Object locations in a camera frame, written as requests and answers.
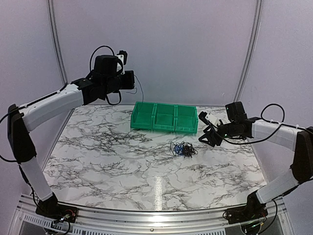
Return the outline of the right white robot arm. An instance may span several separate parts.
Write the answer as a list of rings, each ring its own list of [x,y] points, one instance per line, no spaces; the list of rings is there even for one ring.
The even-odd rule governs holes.
[[[240,212],[246,219],[253,219],[267,202],[288,195],[313,179],[313,129],[286,124],[284,111],[280,121],[248,117],[240,101],[227,104],[225,110],[227,123],[207,112],[199,114],[199,120],[207,126],[199,138],[201,142],[211,147],[222,142],[232,145],[269,142],[294,153],[285,173],[247,197]]]

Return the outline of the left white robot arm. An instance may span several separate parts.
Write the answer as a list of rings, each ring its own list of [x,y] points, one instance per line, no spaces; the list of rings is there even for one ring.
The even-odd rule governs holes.
[[[62,213],[58,199],[49,187],[36,160],[37,152],[30,132],[53,117],[93,103],[109,101],[111,93],[134,89],[134,72],[125,70],[128,54],[91,55],[86,77],[65,84],[61,89],[35,101],[17,106],[12,104],[4,115],[7,119],[7,136],[14,160],[39,202],[38,212],[57,218]]]

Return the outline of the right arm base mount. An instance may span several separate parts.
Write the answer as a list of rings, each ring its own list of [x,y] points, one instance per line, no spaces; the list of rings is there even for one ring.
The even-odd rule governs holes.
[[[265,206],[259,209],[249,209],[247,206],[239,206],[226,209],[223,213],[223,218],[226,219],[229,224],[236,224],[265,218],[267,215],[268,211]]]

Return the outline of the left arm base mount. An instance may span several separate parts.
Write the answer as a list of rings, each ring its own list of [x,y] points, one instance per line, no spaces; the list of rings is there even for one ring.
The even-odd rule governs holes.
[[[56,206],[44,207],[44,205],[38,205],[36,207],[36,214],[48,217],[57,222],[70,222],[74,223],[78,214],[78,208],[56,204]]]

